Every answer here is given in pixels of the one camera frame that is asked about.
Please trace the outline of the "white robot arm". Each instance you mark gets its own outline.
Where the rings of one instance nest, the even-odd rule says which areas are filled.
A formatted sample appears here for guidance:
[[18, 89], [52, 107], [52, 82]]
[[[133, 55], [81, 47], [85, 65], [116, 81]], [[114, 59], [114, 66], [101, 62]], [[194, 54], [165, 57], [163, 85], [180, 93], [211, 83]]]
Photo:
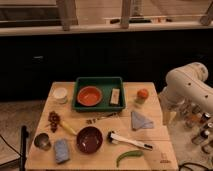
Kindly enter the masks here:
[[193, 62], [170, 70], [166, 75], [166, 86], [158, 98], [163, 113], [163, 124], [167, 125], [172, 112], [177, 112], [186, 100], [197, 104], [204, 112], [213, 114], [213, 88], [205, 84], [207, 67]]

